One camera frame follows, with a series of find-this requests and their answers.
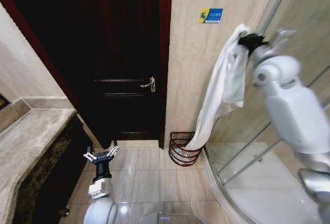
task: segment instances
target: tiled floor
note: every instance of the tiled floor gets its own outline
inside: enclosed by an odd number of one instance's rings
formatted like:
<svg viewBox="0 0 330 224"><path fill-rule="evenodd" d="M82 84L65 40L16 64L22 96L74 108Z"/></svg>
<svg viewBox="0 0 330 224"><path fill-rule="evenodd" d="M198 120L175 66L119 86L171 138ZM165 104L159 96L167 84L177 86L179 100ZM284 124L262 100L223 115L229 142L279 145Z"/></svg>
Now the tiled floor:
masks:
<svg viewBox="0 0 330 224"><path fill-rule="evenodd" d="M202 168L202 155L193 166L184 168L171 161L168 150L121 148L110 162L113 197L119 205L116 223L135 224L142 216L159 211L193 214L211 223L229 223ZM95 166L86 164L68 202L70 215L62 218L60 224L83 222L90 202L88 186L94 174Z"/></svg>

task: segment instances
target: marble countertop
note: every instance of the marble countertop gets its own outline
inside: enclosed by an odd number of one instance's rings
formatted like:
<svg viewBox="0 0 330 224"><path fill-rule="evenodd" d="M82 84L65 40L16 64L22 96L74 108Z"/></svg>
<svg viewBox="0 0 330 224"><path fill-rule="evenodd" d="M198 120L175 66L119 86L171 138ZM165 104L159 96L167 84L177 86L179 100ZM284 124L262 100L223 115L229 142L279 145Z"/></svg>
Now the marble countertop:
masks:
<svg viewBox="0 0 330 224"><path fill-rule="evenodd" d="M74 115L74 109L31 109L0 134L2 223L12 223L21 183Z"/></svg>

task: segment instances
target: sticker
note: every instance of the sticker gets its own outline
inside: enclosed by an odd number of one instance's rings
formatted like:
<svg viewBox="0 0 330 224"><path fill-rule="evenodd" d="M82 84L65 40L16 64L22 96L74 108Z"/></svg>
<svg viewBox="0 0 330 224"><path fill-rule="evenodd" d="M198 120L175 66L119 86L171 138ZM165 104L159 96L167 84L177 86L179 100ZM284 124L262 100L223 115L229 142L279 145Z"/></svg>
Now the sticker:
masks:
<svg viewBox="0 0 330 224"><path fill-rule="evenodd" d="M198 22L202 23L220 23L222 8L202 8Z"/></svg>

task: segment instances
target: door lever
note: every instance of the door lever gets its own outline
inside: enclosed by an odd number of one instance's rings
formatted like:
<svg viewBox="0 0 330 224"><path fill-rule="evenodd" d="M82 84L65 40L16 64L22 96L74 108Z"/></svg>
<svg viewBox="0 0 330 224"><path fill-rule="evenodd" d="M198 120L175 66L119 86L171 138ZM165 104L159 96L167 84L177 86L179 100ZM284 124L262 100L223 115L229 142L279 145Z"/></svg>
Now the door lever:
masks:
<svg viewBox="0 0 330 224"><path fill-rule="evenodd" d="M151 92L155 92L156 91L156 82L155 82L155 78L151 77L150 78L150 83L146 84L146 85L140 85L140 87L148 87L150 86L151 88Z"/></svg>

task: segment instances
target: shower enclosure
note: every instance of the shower enclosure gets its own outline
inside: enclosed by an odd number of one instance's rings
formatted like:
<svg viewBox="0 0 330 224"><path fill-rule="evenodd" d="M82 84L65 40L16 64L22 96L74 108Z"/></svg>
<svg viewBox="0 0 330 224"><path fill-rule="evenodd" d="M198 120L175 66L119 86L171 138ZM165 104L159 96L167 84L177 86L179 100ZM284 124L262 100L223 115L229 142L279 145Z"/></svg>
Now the shower enclosure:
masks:
<svg viewBox="0 0 330 224"><path fill-rule="evenodd" d="M296 29L283 54L300 61L302 83L330 117L330 0L271 0L257 31L279 28ZM246 67L244 107L217 120L204 151L217 199L237 223L321 223L298 179L305 166L276 135Z"/></svg>

